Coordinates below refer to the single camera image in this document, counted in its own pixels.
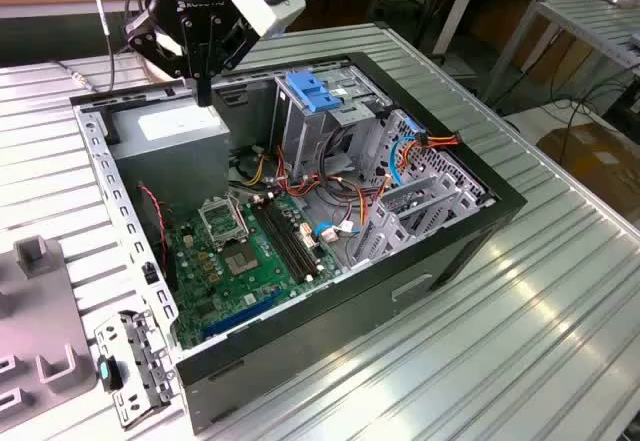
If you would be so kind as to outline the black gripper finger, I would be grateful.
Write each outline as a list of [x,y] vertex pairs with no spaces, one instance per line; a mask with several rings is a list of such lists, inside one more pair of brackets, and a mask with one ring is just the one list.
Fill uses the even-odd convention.
[[199,79],[200,105],[213,104],[212,79],[235,68],[258,40],[259,35],[242,15],[235,20],[210,17],[204,65]]
[[180,52],[165,47],[158,39],[159,30],[155,27],[148,10],[144,10],[125,26],[128,45],[151,65],[173,79],[181,78],[191,90],[197,104],[200,104],[200,73],[194,76],[187,54],[182,46]]

